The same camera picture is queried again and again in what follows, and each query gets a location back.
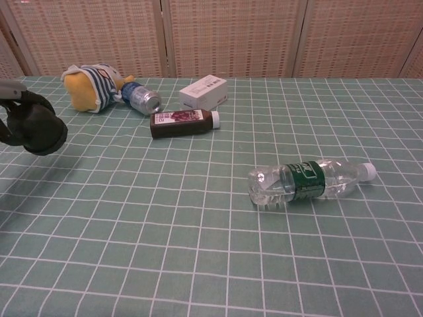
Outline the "clear water bottle green label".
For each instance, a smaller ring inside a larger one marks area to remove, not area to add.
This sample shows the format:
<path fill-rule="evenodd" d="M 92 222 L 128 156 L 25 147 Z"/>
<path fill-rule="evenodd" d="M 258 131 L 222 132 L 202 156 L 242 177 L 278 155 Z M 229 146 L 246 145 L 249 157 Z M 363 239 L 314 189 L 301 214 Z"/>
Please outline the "clear water bottle green label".
<path fill-rule="evenodd" d="M 376 174 L 370 162 L 356 164 L 336 159 L 263 166 L 249 172 L 249 196 L 260 206 L 316 197 L 338 198 L 360 182 L 372 181 Z"/>

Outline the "yellow plush toy striped shirt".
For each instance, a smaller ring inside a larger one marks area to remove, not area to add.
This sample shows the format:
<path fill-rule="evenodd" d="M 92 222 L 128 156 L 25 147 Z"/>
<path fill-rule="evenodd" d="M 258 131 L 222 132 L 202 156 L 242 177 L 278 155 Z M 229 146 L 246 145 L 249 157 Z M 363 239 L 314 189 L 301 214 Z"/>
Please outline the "yellow plush toy striped shirt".
<path fill-rule="evenodd" d="M 61 75 L 61 81 L 71 97 L 71 105 L 79 112 L 99 113 L 113 102 L 122 100 L 124 84 L 135 81 L 130 75 L 106 63 L 71 65 Z"/>

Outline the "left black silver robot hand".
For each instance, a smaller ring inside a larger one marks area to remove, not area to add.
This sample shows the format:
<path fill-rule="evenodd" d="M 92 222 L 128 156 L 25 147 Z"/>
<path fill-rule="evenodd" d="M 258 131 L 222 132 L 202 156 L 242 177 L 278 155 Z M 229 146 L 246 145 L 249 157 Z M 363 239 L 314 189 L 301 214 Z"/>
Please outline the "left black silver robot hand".
<path fill-rule="evenodd" d="M 5 109 L 9 105 L 20 106 L 21 104 L 41 104 L 55 112 L 46 98 L 29 91 L 24 84 L 14 80 L 0 79 L 0 107 Z"/>

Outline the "green checked tablecloth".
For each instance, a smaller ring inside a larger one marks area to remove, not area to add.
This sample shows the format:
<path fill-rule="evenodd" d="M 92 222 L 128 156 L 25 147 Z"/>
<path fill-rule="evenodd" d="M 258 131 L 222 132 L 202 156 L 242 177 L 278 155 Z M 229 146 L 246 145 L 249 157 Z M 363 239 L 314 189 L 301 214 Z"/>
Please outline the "green checked tablecloth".
<path fill-rule="evenodd" d="M 231 79 L 221 127 L 152 139 L 115 105 L 36 157 L 0 145 L 0 316 L 423 317 L 423 79 Z M 340 199 L 253 205 L 257 166 L 343 158 Z"/>

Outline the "white cardboard box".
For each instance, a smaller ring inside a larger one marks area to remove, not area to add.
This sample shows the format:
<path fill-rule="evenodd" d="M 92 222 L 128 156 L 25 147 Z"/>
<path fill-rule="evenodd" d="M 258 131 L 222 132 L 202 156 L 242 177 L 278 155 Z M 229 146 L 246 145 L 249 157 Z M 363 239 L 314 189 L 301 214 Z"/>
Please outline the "white cardboard box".
<path fill-rule="evenodd" d="M 182 108 L 210 111 L 227 100 L 228 85 L 225 79 L 207 75 L 179 91 Z"/>

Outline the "dark green bowl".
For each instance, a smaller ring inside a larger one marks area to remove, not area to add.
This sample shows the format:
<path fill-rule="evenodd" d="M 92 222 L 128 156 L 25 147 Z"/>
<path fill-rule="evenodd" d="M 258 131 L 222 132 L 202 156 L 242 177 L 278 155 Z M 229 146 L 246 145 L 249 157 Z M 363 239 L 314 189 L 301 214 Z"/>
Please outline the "dark green bowl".
<path fill-rule="evenodd" d="M 23 147 L 34 125 L 58 118 L 53 110 L 41 104 L 9 105 L 5 109 L 7 122 L 0 120 L 0 142 L 10 146 Z"/>

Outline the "blue silver drink can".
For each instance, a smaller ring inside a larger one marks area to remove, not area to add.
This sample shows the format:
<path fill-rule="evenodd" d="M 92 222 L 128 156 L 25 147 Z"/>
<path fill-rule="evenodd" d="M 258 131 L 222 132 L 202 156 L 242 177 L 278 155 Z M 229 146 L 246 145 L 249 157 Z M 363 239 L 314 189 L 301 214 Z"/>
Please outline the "blue silver drink can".
<path fill-rule="evenodd" d="M 162 110 L 161 97 L 156 91 L 149 90 L 138 82 L 125 83 L 121 90 L 122 100 L 134 110 L 145 116 Z"/>

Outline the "woven bamboo folding screen panel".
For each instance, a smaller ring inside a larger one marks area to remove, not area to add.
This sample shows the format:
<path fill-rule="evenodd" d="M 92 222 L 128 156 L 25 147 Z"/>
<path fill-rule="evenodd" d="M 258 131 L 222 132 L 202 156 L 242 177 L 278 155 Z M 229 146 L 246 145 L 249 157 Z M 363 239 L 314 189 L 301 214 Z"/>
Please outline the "woven bamboo folding screen panel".
<path fill-rule="evenodd" d="M 398 77 L 423 28 L 423 0 L 308 0 L 294 77 Z"/>
<path fill-rule="evenodd" d="M 161 0 L 170 77 L 292 77 L 308 0 Z"/>
<path fill-rule="evenodd" d="M 25 75 L 108 63 L 123 75 L 167 75 L 160 0 L 0 0 Z"/>
<path fill-rule="evenodd" d="M 30 74 L 14 34 L 0 11 L 0 79 L 16 79 Z"/>
<path fill-rule="evenodd" d="M 399 73 L 399 77 L 423 79 L 423 32 L 420 33 L 413 45 L 410 54 Z"/>

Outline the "dark juice bottle white cap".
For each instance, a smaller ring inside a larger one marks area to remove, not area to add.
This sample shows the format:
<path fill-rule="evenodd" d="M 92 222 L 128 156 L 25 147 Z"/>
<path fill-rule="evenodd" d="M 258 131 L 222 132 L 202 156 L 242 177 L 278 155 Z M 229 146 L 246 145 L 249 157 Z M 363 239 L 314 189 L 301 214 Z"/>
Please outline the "dark juice bottle white cap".
<path fill-rule="evenodd" d="M 219 127 L 217 111 L 179 110 L 156 113 L 150 117 L 150 132 L 154 139 L 203 134 Z"/>

